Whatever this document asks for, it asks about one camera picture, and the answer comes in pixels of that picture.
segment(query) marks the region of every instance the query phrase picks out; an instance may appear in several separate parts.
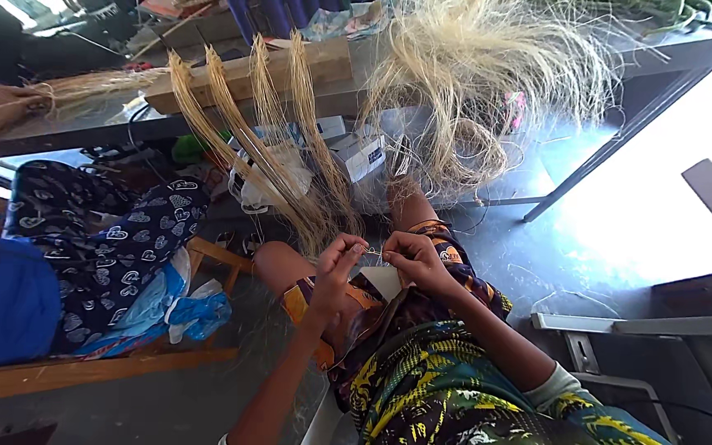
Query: shirt sleeve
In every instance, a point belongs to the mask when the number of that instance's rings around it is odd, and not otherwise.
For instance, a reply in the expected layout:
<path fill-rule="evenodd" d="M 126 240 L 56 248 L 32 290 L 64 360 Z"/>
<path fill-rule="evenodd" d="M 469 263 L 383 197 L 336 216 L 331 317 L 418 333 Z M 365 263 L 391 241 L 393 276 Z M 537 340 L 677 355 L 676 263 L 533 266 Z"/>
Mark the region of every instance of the shirt sleeve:
<path fill-rule="evenodd" d="M 543 385 L 524 393 L 524 396 L 538 412 L 577 424 L 600 443 L 669 444 L 668 440 L 625 410 L 603 406 L 559 363 Z"/>

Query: white sleeve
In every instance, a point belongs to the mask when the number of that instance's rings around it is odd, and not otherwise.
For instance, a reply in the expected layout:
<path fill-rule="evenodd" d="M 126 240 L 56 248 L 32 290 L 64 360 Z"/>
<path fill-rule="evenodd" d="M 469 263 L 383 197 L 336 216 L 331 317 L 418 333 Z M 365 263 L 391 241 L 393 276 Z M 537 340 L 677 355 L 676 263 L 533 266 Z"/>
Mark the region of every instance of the white sleeve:
<path fill-rule="evenodd" d="M 524 393 L 532 406 L 538 412 L 545 411 L 551 403 L 554 403 L 559 396 L 564 393 L 575 393 L 583 391 L 579 380 L 573 377 L 562 365 L 556 364 L 556 369 L 551 377 L 538 388 Z"/>

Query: concrete floor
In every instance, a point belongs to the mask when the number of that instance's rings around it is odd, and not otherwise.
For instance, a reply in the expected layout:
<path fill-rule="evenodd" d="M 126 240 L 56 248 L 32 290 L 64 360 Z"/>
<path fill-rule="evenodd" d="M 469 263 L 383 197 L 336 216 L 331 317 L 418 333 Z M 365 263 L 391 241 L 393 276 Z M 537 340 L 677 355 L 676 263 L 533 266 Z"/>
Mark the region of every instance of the concrete floor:
<path fill-rule="evenodd" d="M 596 148 L 544 147 L 541 162 L 555 183 Z M 519 222 L 529 205 L 455 208 L 443 217 L 478 275 L 514 302 L 514 326 L 532 311 L 643 318 L 655 312 L 649 286 L 712 273 L 712 216 L 680 177 L 705 157 L 712 159 L 712 74 L 536 221 Z M 253 230 L 248 219 L 221 224 L 207 233 L 233 224 Z M 370 240 L 385 239 L 385 227 L 371 225 Z M 263 228 L 282 237 L 270 223 Z M 292 332 L 256 279 L 239 279 L 232 306 L 220 341 L 241 346 L 238 360 L 3 399 L 0 435 L 57 423 L 51 445 L 216 443 Z M 300 440 L 322 389 L 323 378 L 309 373 L 282 443 Z"/>

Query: yellow and green patterned clothing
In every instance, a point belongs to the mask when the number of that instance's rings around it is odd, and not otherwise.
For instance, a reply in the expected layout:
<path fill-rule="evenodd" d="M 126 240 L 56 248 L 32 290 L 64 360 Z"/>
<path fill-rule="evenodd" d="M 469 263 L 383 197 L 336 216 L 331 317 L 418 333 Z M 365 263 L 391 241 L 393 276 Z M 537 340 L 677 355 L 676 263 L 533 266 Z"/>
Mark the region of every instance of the yellow and green patterned clothing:
<path fill-rule="evenodd" d="M 558 375 L 569 383 L 552 382 Z M 366 444 L 668 443 L 559 365 L 547 385 L 561 391 L 545 401 L 538 389 L 521 393 L 462 321 L 434 321 L 381 345 L 353 379 L 349 405 Z"/>

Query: wooden stool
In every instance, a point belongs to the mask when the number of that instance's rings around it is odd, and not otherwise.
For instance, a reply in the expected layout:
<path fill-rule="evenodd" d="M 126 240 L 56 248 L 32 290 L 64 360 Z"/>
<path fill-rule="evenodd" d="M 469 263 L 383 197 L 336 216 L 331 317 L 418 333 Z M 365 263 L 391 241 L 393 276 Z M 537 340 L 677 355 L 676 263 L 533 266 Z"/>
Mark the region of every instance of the wooden stool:
<path fill-rule="evenodd" d="M 231 272 L 223 286 L 228 296 L 232 292 L 232 286 L 235 284 L 239 272 L 252 273 L 252 261 L 239 257 L 202 238 L 192 238 L 186 249 L 191 258 L 192 277 L 197 272 L 203 257 L 214 258 L 231 267 Z M 162 339 L 165 337 L 142 349 L 127 352 L 127 356 L 121 358 L 49 359 L 0 367 L 0 398 L 83 383 L 123 379 L 159 370 L 195 368 L 204 363 L 234 359 L 238 353 L 238 350 L 234 348 L 213 348 L 213 335 L 202 342 L 198 350 L 193 351 L 167 349 L 160 344 L 163 343 Z"/>

